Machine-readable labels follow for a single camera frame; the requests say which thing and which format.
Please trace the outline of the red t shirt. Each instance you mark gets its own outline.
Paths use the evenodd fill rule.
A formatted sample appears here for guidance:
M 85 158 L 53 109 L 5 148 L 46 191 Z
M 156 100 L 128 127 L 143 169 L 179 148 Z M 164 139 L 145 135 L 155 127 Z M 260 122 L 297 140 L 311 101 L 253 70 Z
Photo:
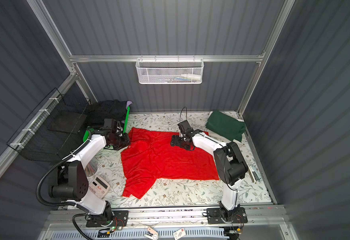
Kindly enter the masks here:
M 141 199 L 158 179 L 219 180 L 213 156 L 195 148 L 172 147 L 174 132 L 132 128 L 121 153 L 126 184 L 123 197 Z

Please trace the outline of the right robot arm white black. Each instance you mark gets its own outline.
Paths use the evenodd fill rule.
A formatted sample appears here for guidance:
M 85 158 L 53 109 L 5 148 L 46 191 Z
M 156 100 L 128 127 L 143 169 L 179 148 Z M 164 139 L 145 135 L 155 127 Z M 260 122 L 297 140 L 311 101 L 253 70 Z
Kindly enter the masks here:
M 187 120 L 180 122 L 177 126 L 179 135 L 172 136 L 171 146 L 187 151 L 199 148 L 212 155 L 218 176 L 225 183 L 219 207 L 208 208 L 203 214 L 207 217 L 208 223 L 244 226 L 248 222 L 247 215 L 245 209 L 240 206 L 237 196 L 241 183 L 249 172 L 249 167 L 237 143 L 224 143 L 199 129 L 194 130 Z

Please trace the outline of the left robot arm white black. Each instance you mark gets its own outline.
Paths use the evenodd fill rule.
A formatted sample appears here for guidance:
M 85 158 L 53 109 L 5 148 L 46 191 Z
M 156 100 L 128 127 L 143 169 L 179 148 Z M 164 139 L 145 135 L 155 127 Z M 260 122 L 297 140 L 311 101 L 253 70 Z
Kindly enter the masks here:
M 100 150 L 118 151 L 128 145 L 125 121 L 104 119 L 102 126 L 88 127 L 83 143 L 49 174 L 49 196 L 83 210 L 97 226 L 115 226 L 117 218 L 111 205 L 90 189 L 86 168 Z

